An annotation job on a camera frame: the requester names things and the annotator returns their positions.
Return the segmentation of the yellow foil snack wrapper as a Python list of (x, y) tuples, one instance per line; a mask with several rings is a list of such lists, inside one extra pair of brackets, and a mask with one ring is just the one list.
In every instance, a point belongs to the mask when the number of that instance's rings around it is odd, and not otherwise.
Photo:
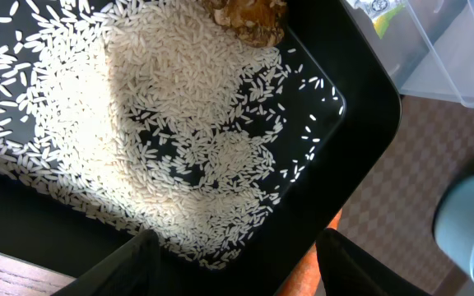
[(391, 20), (405, 7), (404, 0), (346, 0), (346, 2), (367, 15), (380, 39), (384, 37)]

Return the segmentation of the light blue bowl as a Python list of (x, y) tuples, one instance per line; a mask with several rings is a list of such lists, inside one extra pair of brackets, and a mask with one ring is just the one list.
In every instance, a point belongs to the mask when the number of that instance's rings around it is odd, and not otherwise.
[(438, 247), (474, 282), (474, 175), (448, 189), (433, 221)]

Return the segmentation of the orange carrot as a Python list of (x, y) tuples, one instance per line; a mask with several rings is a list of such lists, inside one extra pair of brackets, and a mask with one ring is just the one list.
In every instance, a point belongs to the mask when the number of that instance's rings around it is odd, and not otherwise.
[(313, 244), (287, 277), (277, 295), (312, 296), (318, 290), (320, 281), (317, 248)]

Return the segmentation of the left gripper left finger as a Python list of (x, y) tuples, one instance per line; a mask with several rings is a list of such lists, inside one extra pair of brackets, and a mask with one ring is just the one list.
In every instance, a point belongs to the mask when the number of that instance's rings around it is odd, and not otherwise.
[(159, 277), (159, 239), (145, 230), (53, 296), (155, 295)]

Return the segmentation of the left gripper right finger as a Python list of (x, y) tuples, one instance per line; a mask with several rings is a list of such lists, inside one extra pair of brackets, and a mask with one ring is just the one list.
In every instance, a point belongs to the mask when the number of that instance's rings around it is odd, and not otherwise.
[(335, 229), (315, 241), (327, 296), (430, 296)]

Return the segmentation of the brown walnut cookie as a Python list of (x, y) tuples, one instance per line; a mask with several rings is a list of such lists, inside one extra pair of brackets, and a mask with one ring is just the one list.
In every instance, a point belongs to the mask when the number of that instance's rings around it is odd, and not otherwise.
[(277, 46), (285, 37), (285, 0), (202, 0), (217, 25), (254, 48)]

